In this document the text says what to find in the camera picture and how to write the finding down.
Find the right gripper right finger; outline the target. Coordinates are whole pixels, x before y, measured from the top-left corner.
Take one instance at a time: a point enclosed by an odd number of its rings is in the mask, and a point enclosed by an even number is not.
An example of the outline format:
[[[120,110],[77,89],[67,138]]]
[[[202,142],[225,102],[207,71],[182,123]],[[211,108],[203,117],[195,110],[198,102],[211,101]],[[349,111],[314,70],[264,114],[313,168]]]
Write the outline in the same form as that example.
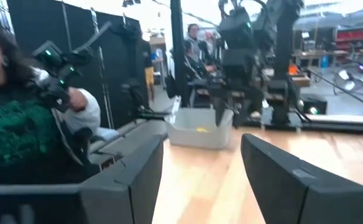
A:
[[[266,223],[363,224],[363,185],[252,134],[242,135],[241,156]]]

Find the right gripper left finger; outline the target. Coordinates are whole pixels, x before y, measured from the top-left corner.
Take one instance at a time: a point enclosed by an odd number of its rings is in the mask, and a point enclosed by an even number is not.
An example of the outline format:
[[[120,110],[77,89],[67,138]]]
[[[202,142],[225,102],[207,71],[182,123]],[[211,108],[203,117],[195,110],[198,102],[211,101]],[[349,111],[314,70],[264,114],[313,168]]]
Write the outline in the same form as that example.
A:
[[[79,184],[0,185],[0,223],[151,223],[162,164],[156,135]]]

